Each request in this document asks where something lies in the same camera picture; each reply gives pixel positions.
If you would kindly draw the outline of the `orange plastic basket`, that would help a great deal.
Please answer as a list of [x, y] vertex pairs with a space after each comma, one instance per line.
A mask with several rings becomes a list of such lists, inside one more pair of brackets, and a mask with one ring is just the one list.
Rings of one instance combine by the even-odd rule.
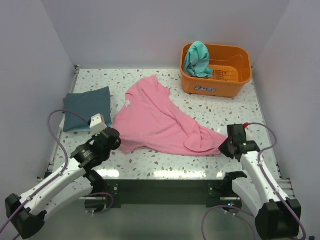
[[211, 77], [193, 77], [183, 70], [183, 63], [192, 44], [186, 44], [181, 51], [181, 88], [187, 94], [236, 97], [252, 79], [249, 53], [242, 47], [207, 43], [208, 66], [213, 69]]

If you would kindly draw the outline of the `teal t-shirt in basket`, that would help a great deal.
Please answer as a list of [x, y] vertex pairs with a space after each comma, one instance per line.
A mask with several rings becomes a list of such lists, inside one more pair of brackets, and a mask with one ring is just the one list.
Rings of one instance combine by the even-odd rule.
[[182, 65], [183, 72], [190, 77], [209, 78], [214, 70], [209, 67], [210, 53], [201, 41], [194, 42], [188, 49]]

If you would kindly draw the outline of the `folded dark blue t-shirt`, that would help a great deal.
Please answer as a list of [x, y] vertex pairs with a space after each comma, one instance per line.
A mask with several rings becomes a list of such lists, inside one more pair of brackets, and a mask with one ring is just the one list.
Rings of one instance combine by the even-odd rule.
[[[110, 88], [104, 87], [94, 91], [84, 93], [69, 93], [63, 100], [64, 109], [72, 111], [87, 121], [92, 116], [101, 114], [105, 123], [112, 123], [111, 118], [111, 94]], [[67, 112], [63, 131], [73, 132], [75, 129], [89, 126], [77, 116]]]

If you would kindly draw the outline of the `folded light blue t-shirt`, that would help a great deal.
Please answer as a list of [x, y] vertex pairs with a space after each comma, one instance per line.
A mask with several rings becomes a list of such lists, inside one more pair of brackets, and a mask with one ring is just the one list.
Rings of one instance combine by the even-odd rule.
[[[108, 127], [112, 127], [112, 123], [107, 123], [106, 124]], [[77, 129], [74, 129], [73, 132], [90, 132], [91, 129], [89, 126], [86, 126], [86, 127], [81, 127], [81, 128], [77, 128]]]

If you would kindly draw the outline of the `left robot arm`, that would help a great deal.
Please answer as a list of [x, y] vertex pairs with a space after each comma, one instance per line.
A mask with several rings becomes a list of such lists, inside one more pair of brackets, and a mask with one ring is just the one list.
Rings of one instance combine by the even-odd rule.
[[114, 204], [114, 197], [105, 192], [106, 184], [94, 168], [109, 159], [111, 152], [121, 145], [120, 133], [107, 127], [85, 144], [76, 148], [70, 158], [33, 189], [5, 199], [8, 218], [18, 236], [24, 240], [36, 235], [45, 219], [58, 207], [81, 197], [105, 195]]

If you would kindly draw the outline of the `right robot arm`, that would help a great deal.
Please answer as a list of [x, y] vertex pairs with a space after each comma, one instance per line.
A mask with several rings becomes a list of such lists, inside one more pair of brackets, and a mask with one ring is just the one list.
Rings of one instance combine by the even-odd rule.
[[247, 139], [248, 124], [227, 126], [227, 139], [220, 152], [236, 159], [243, 171], [226, 173], [222, 189], [230, 197], [239, 196], [254, 216], [255, 228], [263, 240], [295, 238], [299, 235], [302, 207], [291, 199], [274, 179], [258, 144]]

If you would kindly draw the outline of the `aluminium table frame rail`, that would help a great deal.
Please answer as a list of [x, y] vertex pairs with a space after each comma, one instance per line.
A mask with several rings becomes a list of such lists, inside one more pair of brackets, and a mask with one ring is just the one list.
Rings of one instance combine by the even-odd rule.
[[79, 72], [79, 66], [75, 65], [72, 70], [72, 80], [69, 81], [67, 89], [58, 98], [58, 108], [52, 111], [47, 117], [46, 124], [50, 135], [53, 137], [54, 146], [52, 147], [46, 172], [43, 176], [38, 176], [36, 178], [38, 183], [42, 182], [45, 178], [51, 175], [54, 171], [54, 167], [58, 166], [60, 162], [65, 164], [69, 161], [67, 150], [63, 145], [63, 141], [61, 140], [61, 135], [64, 133], [64, 124], [66, 121], [66, 112], [64, 111], [65, 109], [63, 100], [68, 94], [73, 93]]

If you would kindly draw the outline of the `pink t-shirt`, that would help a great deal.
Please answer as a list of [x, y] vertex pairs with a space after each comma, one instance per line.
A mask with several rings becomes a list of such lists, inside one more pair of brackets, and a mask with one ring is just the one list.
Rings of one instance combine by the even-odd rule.
[[220, 154], [226, 136], [206, 128], [170, 100], [170, 90], [156, 76], [139, 80], [125, 94], [113, 127], [120, 133], [125, 154], [140, 148], [171, 155]]

